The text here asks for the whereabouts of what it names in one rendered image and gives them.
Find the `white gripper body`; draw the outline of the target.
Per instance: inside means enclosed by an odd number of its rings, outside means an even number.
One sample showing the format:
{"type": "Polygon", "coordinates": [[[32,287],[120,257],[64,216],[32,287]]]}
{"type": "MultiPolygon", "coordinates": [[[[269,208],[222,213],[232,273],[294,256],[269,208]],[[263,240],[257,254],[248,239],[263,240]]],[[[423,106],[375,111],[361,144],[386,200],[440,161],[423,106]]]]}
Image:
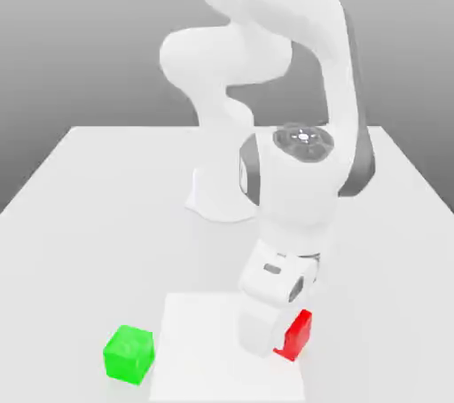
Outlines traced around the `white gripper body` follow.
{"type": "Polygon", "coordinates": [[[285,335],[294,321],[295,309],[290,305],[278,308],[248,295],[240,296],[239,343],[251,354],[266,358],[281,349],[285,335]]]}

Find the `small red cube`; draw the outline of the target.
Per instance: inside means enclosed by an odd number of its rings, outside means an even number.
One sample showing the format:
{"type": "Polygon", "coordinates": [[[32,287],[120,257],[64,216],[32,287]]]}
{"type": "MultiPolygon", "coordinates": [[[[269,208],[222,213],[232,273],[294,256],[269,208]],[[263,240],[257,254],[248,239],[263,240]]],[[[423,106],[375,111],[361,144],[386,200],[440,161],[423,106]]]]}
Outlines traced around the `small red cube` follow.
{"type": "Polygon", "coordinates": [[[296,361],[308,343],[312,326],[312,312],[301,310],[285,333],[284,343],[281,348],[273,351],[287,360],[296,361]]]}

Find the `small green cube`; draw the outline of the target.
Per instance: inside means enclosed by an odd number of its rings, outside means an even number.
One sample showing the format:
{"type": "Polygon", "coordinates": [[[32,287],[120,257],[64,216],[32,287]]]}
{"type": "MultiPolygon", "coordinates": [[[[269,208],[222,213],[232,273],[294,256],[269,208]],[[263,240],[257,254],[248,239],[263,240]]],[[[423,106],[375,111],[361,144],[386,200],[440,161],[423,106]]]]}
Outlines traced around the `small green cube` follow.
{"type": "Polygon", "coordinates": [[[106,375],[140,385],[154,362],[154,338],[151,331],[121,325],[103,349],[106,375]]]}

